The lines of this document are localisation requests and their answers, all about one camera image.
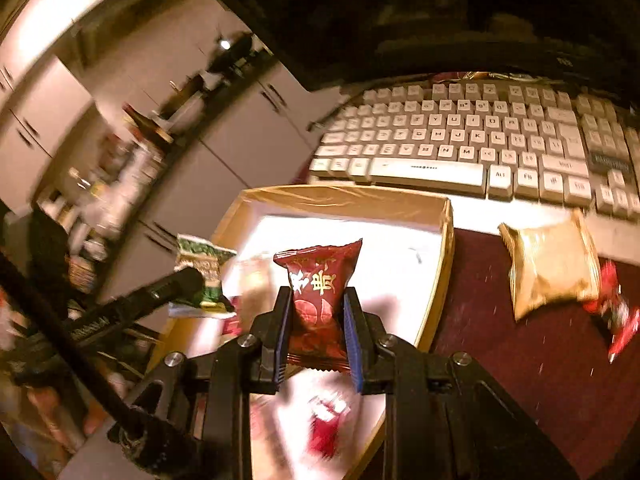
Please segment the gold snack package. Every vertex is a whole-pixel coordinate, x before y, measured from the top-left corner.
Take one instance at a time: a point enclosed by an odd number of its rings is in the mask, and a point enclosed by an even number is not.
[[[511,254],[509,282],[516,321],[552,301],[596,300],[600,264],[579,209],[566,222],[516,230],[498,226]]]

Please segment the metal screw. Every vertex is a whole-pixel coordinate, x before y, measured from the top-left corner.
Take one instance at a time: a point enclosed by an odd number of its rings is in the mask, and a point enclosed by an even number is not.
[[[453,354],[453,361],[459,366],[467,366],[471,364],[473,359],[466,352],[456,352]]]
[[[249,348],[258,342],[258,338],[253,334],[244,334],[238,338],[238,344],[242,348]]]
[[[184,361],[184,354],[180,352],[171,352],[164,356],[164,364],[169,368],[179,365],[182,361]]]
[[[380,338],[380,344],[385,348],[391,348],[392,346],[395,346],[397,342],[398,340],[393,334],[387,334]]]

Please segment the cabinet door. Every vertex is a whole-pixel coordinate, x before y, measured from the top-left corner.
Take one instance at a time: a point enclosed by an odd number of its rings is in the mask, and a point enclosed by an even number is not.
[[[0,68],[15,85],[41,54],[69,27],[71,18],[54,0],[29,0],[0,44]]]
[[[127,239],[115,263],[115,268],[99,301],[129,294],[132,290],[154,282],[174,272],[175,253],[162,238],[138,224]],[[166,306],[142,319],[141,324],[161,332],[167,319]]]
[[[31,201],[50,157],[14,118],[0,131],[0,200],[16,211]]]
[[[12,111],[53,156],[92,103],[91,94],[55,57]]]
[[[145,222],[171,234],[211,238],[244,184],[201,142],[174,168],[145,213]]]
[[[340,99],[338,87],[325,88],[317,92],[306,91],[282,64],[271,70],[260,82],[284,108],[294,126],[308,136],[308,124],[333,110]],[[310,136],[308,139],[313,145],[316,144],[317,139],[312,140]]]
[[[289,184],[312,152],[260,85],[249,89],[203,140],[249,187]]]

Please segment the bottle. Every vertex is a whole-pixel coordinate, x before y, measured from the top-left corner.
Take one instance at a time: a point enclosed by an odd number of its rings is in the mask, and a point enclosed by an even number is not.
[[[151,142],[163,154],[166,155],[169,152],[171,144],[174,142],[171,135],[164,131],[155,121],[137,112],[130,104],[124,103],[122,109],[131,118],[140,136]],[[136,137],[138,136],[136,131],[132,133]]]

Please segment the space bar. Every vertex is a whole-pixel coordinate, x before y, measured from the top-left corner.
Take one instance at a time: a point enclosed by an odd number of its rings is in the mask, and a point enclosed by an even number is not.
[[[369,166],[372,182],[406,184],[484,195],[482,164],[420,158],[376,157]]]

